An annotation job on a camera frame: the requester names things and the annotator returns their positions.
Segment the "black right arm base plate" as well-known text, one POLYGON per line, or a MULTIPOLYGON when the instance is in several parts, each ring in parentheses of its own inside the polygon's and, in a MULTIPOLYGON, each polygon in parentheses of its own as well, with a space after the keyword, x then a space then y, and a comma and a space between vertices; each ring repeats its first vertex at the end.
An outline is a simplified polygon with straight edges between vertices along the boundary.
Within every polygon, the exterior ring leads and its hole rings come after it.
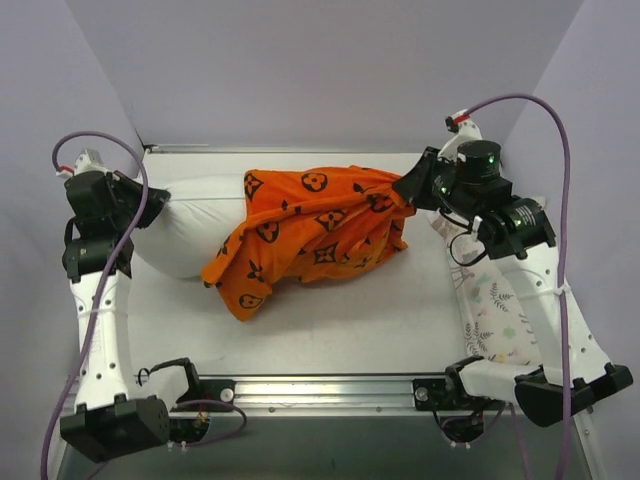
POLYGON ((424 377, 412 380, 414 407, 425 412, 484 412, 497 411, 499 401, 482 397, 460 396, 449 389, 443 377, 424 377))

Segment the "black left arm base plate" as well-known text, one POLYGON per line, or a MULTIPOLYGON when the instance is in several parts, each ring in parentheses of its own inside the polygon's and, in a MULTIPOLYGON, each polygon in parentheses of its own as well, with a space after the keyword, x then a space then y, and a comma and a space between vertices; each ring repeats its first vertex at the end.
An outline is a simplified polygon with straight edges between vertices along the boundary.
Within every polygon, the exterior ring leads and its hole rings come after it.
POLYGON ((178 403, 195 401, 195 404, 183 407, 183 410, 192 412, 229 412, 219 405, 203 403, 203 400, 215 400, 226 404, 232 404, 235 397, 236 382, 229 378, 201 379, 199 386, 190 389, 178 399, 178 403))

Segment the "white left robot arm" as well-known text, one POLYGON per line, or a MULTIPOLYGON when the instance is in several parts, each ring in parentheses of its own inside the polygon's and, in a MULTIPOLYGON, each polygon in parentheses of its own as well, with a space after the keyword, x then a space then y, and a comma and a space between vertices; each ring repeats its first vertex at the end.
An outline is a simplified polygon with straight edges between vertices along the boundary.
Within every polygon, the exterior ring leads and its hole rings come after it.
POLYGON ((169 360, 134 378, 128 332, 134 228, 146 228, 170 195, 119 173, 88 171, 65 182, 74 212, 65 232, 63 267, 75 302, 80 366, 74 410, 60 435, 94 463, 161 446, 169 412, 196 408, 202 386, 193 362, 169 360))

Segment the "orange patterned plush pillowcase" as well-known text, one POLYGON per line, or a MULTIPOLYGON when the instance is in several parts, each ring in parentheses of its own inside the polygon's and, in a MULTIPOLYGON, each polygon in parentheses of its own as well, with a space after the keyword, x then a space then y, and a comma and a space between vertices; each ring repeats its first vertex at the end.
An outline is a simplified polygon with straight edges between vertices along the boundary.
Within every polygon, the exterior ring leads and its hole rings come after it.
POLYGON ((359 166, 247 171, 245 219, 203 268, 204 285, 246 322, 282 279, 348 279, 386 263, 406 249, 416 212, 394 191, 399 178, 359 166))

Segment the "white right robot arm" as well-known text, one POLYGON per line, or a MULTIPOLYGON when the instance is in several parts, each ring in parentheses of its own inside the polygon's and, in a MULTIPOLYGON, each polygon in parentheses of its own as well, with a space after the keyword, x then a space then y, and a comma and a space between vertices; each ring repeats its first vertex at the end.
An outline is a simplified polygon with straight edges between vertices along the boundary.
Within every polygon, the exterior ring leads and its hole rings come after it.
POLYGON ((541 355, 538 365, 499 364, 478 355, 450 365, 446 402, 465 409, 477 398, 515 403, 534 424, 570 419, 633 383, 628 367, 600 348, 565 281, 566 250, 539 202, 512 192, 501 176, 501 147, 466 141, 453 158, 427 148, 393 189, 413 206, 465 220, 463 235, 483 249, 469 266, 497 268, 512 288, 541 355))

